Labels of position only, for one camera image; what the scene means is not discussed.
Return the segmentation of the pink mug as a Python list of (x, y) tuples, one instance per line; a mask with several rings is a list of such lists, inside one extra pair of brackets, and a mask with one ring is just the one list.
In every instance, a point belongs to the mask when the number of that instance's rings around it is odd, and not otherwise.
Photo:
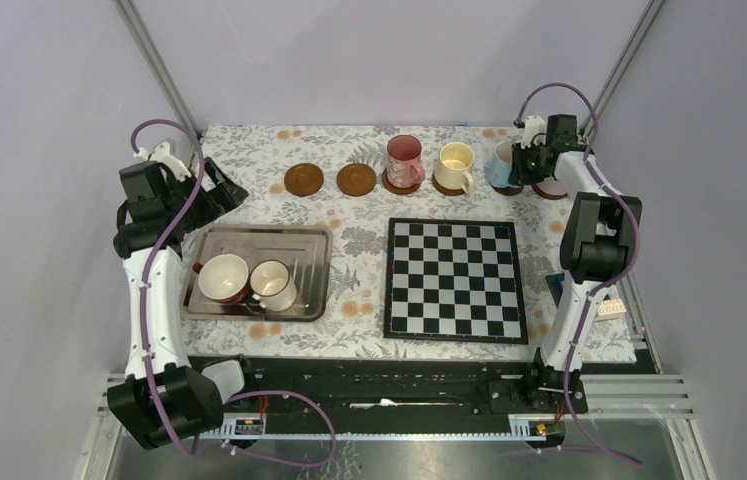
[(386, 147), (388, 180), (396, 187), (405, 188), (422, 184), (425, 169), (422, 166), (422, 145), (412, 135), (391, 138)]

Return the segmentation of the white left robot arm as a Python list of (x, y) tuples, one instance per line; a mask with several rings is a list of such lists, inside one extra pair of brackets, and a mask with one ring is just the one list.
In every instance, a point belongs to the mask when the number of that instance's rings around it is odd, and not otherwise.
[(126, 198), (117, 210), (113, 245), (128, 282), (131, 335), (125, 379), (106, 395), (110, 411), (146, 450), (217, 429), (225, 402), (245, 411), (259, 397), (260, 387), (244, 374), (240, 358), (197, 370), (181, 336), (184, 237), (248, 196), (211, 158), (204, 167), (214, 184), (210, 190), (174, 161), (144, 161), (119, 173)]

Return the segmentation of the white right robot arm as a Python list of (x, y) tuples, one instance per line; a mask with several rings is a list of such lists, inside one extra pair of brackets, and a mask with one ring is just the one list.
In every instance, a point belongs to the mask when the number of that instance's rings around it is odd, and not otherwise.
[(561, 300), (551, 333), (520, 386), (526, 405), (546, 412), (571, 394), (596, 305), (637, 258), (642, 203), (605, 179), (591, 147), (577, 134), (576, 116), (530, 115), (515, 125), (522, 137), (512, 148), (511, 180), (536, 186), (553, 179), (574, 200), (560, 243)]

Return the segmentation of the dark brown small coaster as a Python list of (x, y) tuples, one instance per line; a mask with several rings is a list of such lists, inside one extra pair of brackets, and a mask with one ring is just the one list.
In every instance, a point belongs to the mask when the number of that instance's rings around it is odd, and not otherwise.
[(496, 193), (503, 195), (503, 196), (515, 196), (515, 195), (520, 194), (524, 190), (524, 186), (523, 185), (514, 185), (514, 186), (506, 185), (503, 187), (498, 187), (498, 186), (493, 185), (492, 189)]

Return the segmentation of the blue handled white mug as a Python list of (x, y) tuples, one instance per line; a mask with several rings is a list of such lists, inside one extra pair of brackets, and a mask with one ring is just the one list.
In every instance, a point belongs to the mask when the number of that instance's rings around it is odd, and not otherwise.
[(510, 181), (513, 171), (513, 145), (513, 141), (502, 141), (491, 151), (486, 178), (495, 189), (515, 190), (518, 188), (518, 185)]

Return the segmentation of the white ribbed mug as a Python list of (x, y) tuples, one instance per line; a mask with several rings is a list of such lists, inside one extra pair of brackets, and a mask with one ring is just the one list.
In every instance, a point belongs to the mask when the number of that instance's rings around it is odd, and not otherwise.
[(289, 309), (298, 295), (290, 269), (278, 260), (257, 264), (250, 273), (250, 287), (253, 299), (269, 312)]

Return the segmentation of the cream yellow mug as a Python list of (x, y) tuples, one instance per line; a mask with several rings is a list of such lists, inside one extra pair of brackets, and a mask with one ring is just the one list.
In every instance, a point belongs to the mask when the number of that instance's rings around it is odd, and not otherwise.
[(473, 175), (474, 164), (475, 154), (469, 145), (451, 142), (440, 150), (433, 176), (446, 188), (461, 188), (465, 194), (471, 194), (476, 189)]

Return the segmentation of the lavender mug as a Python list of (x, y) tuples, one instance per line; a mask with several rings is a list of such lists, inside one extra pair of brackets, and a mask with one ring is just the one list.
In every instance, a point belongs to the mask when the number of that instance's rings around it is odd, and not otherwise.
[(564, 196), (567, 194), (564, 184), (553, 177), (545, 179), (543, 182), (538, 184), (538, 187), (544, 193), (552, 196)]

